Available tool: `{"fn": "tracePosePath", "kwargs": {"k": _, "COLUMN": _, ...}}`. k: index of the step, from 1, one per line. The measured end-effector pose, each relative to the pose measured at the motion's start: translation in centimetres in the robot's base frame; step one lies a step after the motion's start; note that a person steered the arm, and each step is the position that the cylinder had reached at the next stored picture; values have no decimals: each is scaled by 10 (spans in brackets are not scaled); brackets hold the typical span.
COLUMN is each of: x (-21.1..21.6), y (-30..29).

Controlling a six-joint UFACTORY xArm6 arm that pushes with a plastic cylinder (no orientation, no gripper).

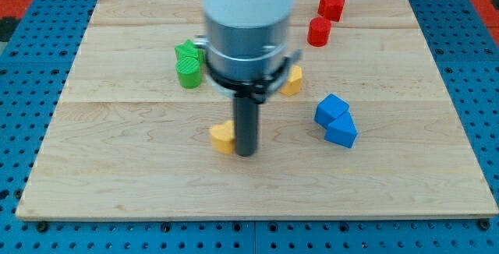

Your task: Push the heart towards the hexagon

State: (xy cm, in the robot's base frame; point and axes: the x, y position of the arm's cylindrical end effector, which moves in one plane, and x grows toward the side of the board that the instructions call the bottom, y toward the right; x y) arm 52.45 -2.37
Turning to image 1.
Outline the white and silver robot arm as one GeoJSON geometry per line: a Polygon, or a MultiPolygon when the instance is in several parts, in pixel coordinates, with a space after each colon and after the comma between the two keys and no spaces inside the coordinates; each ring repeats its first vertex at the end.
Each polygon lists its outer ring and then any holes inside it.
{"type": "Polygon", "coordinates": [[[202,0],[205,52],[216,89],[232,99],[235,151],[257,151],[259,106],[286,83],[300,51],[286,55],[294,0],[202,0]]]}

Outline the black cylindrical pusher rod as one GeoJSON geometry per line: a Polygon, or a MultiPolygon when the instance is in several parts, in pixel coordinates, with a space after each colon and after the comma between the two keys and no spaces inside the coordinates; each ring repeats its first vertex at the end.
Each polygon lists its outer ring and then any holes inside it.
{"type": "Polygon", "coordinates": [[[257,150],[259,105],[248,97],[233,99],[235,124],[235,151],[239,156],[249,157],[257,150]]]}

